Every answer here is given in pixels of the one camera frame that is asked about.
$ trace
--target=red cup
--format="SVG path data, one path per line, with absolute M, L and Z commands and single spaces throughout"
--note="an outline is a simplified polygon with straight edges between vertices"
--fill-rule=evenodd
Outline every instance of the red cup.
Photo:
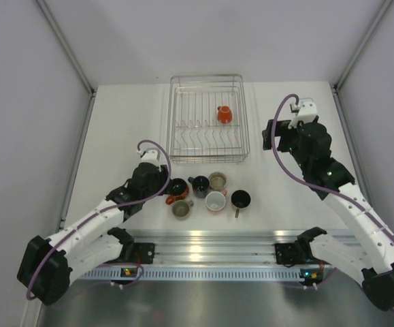
M 218 115 L 216 116 L 218 121 L 222 124 L 228 124 L 233 120 L 233 113 L 228 106 L 219 106 Z

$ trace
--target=mug handle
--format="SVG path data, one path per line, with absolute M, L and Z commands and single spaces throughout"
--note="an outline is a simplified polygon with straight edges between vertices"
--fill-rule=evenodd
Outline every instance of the mug handle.
M 165 203 L 168 204 L 168 205 L 170 205 L 170 204 L 173 204 L 173 202 L 174 202 L 175 200 L 176 200 L 176 199 L 174 199 L 173 196 L 169 196 L 169 197 L 166 199 Z

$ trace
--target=gray wall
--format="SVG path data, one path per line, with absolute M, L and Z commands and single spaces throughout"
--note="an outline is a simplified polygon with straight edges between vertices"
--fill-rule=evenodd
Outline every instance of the gray wall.
M 0 0 L 0 326 L 17 326 L 27 242 L 54 231 L 88 95 L 35 4 Z
M 94 84 L 336 82 L 380 0 L 49 0 Z
M 378 213 L 394 230 L 394 6 L 342 90 Z

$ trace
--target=black bracket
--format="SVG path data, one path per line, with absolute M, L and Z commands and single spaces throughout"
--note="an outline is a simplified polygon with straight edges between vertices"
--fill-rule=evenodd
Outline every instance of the black bracket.
M 310 242 L 315 237 L 327 232 L 319 227 L 313 227 L 297 236 L 294 243 L 276 243 L 277 264 L 283 266 L 294 266 L 296 264 L 318 264 L 319 260 L 314 258 L 310 249 Z
M 132 235 L 126 230 L 114 227 L 108 231 L 122 244 L 122 251 L 117 260 L 111 262 L 135 262 L 138 264 L 152 264 L 154 259 L 154 243 L 134 243 Z
M 269 120 L 262 131 L 263 150 L 272 149 L 271 131 L 274 120 Z M 296 128 L 289 129 L 291 121 L 277 121 L 275 136 L 280 137 L 277 151 L 289 152 L 301 168 L 306 182 L 339 191 L 348 183 L 354 183 L 351 173 L 331 157 L 331 136 L 327 128 L 318 123 L 316 117 L 311 123 L 299 122 Z M 327 192 L 312 189 L 324 200 Z

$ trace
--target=coffee mug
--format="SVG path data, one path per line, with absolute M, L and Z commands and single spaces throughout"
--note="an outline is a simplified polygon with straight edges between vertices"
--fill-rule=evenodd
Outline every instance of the coffee mug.
M 222 172 L 213 172 L 209 176 L 210 188 L 222 192 L 227 186 L 227 177 Z
M 173 216 L 178 220 L 185 220 L 191 214 L 191 208 L 194 202 L 178 200 L 175 202 L 171 208 Z
M 227 190 L 222 192 L 210 192 L 208 196 L 206 196 L 206 207 L 209 209 L 211 213 L 218 213 L 225 207 L 225 203 L 227 200 L 225 196 L 227 195 Z
M 207 177 L 197 176 L 195 178 L 189 177 L 188 182 L 192 184 L 192 189 L 197 198 L 204 199 L 209 193 L 210 182 Z
M 166 204 L 172 204 L 175 201 L 185 199 L 189 194 L 189 186 L 184 179 L 171 179 L 168 185 L 169 197 L 166 199 Z
M 236 210 L 235 217 L 239 217 L 239 212 L 244 210 L 251 203 L 251 197 L 248 192 L 243 189 L 238 189 L 237 191 L 231 194 L 231 204 L 233 205 L 233 209 Z
M 228 124 L 233 120 L 233 113 L 230 110 L 230 107 L 228 106 L 219 106 L 218 107 L 218 114 L 216 118 L 222 123 L 222 124 Z

